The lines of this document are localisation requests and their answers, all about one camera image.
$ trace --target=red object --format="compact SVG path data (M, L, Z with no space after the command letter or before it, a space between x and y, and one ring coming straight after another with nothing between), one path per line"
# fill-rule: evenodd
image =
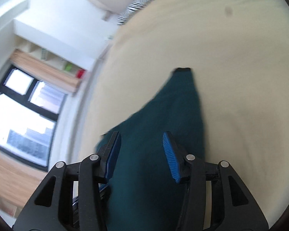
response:
M76 77L81 79L83 75L85 74L86 70L85 69L79 69L76 73Z

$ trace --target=black window frame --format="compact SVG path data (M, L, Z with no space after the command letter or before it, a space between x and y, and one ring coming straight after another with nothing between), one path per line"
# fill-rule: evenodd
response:
M26 94L24 95L21 95L17 92L15 92L14 90L10 89L9 87L5 86L5 83L7 82L8 78L10 77L10 75L12 74L12 71L13 70L20 70L21 72L29 75L30 77L33 78L33 81L31 82L31 85L29 86ZM3 146L0 146L0 150L3 151L4 153L8 154L10 157L28 165L28 166L31 166L33 168L36 168L36 169L39 169L39 170L42 170L42 171L48 171L48 167L49 167L49 158L50 158L50 153L51 153L51 149L52 149L52 143L53 143L53 140L54 140L54 136L55 136L55 132L56 132L56 128L57 128L57 123L58 123L58 118L59 118L59 114L61 113L61 110L62 110L62 106L63 104L65 103L65 99L66 99L66 94L64 96L64 99L60 105L60 109L59 109L59 112L56 114L56 113L53 113L47 109L44 109L42 107L39 107L37 105L35 105L34 103L31 103L30 102L30 99L33 95L33 92L37 86L37 84L39 82L42 82L41 80L38 80L36 79L34 76L28 74L27 72L23 71L22 69L14 66L13 64L11 64L11 66L9 67L9 69L7 70L7 72L5 73L4 77L2 78L1 82L0 82L0 95L1 94L5 94L6 96L8 96L9 98L11 98L12 100L18 102L19 104L23 105L24 107L38 113L40 116L48 119L48 120L51 120L52 122L54 122L54 129L53 129L53 134L52 134L52 137L51 137L51 142L50 142L50 147L49 147L49 153L48 153L48 158L47 158L47 166L42 166L42 165L39 165L39 164L36 164L34 162L31 162L31 161L28 161L12 152L10 152L9 150L5 149Z

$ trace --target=triangular cutout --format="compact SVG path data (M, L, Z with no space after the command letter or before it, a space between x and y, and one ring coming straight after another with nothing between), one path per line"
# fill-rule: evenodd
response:
M232 205L234 207L248 204L248 199L232 176L228 176Z
M34 203L39 206L50 207L52 195L54 193L56 177L52 176L42 189L40 194L36 197Z

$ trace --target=window pane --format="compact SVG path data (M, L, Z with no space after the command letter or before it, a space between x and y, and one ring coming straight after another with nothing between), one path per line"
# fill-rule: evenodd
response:
M55 114L59 113L65 94L54 89L45 82L39 82L35 87L30 102Z
M0 95L0 146L33 163L47 166L55 123Z
M15 92L25 95L30 87L33 78L24 72L14 69L10 74L5 86L13 89Z

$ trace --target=bed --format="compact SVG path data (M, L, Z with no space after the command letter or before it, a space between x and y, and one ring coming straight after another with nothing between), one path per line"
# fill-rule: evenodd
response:
M78 159L140 110L176 67L193 69L206 161L231 163L271 227L289 205L289 7L285 0L155 0L113 40Z

